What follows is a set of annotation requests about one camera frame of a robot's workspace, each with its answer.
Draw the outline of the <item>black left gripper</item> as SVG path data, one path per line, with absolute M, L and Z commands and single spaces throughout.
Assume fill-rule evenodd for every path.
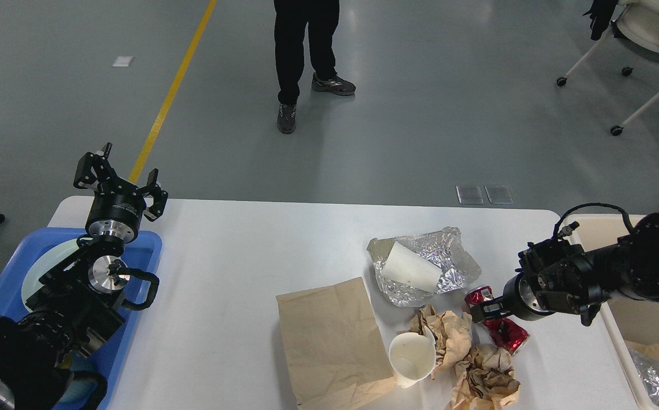
M 158 183 L 158 169 L 150 171 L 144 187 L 127 194 L 127 181 L 121 179 L 108 159 L 113 144 L 107 142 L 98 151 L 88 151 L 77 162 L 72 186 L 92 190 L 94 200 L 85 222 L 89 236 L 115 236 L 125 244 L 139 236 L 142 216 L 154 222 L 162 217 L 169 194 Z M 144 198 L 152 198 L 145 205 Z

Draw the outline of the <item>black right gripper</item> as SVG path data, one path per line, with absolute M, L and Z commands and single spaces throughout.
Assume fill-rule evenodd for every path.
M 537 297 L 522 273 L 510 278 L 504 286 L 501 299 L 482 301 L 469 305 L 468 309 L 473 323 L 499 320 L 511 315 L 522 320 L 535 321 L 554 314 L 539 306 Z

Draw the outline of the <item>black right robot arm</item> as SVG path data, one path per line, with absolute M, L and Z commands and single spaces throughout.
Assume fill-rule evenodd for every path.
M 496 298 L 470 307 L 475 323 L 511 315 L 527 321 L 555 313 L 577 315 L 590 326 L 601 306 L 616 296 L 659 303 L 659 212 L 632 225 L 614 244 L 593 250 L 572 244 L 579 223 L 556 222 L 551 237 L 530 242 L 519 254 L 516 275 Z

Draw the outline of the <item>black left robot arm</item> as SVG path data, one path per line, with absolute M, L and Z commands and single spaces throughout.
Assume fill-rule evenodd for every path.
M 72 182 L 95 193 L 76 249 L 38 278 L 22 319 L 0 315 L 0 409 L 51 409 L 72 382 L 91 382 L 84 403 L 96 409 L 108 392 L 97 371 L 71 370 L 67 358 L 97 352 L 125 324 L 120 309 L 142 311 L 154 303 L 159 278 L 122 260 L 139 234 L 143 217 L 160 218 L 168 193 L 153 169 L 144 187 L 116 174 L 108 158 L 112 143 L 88 151 Z

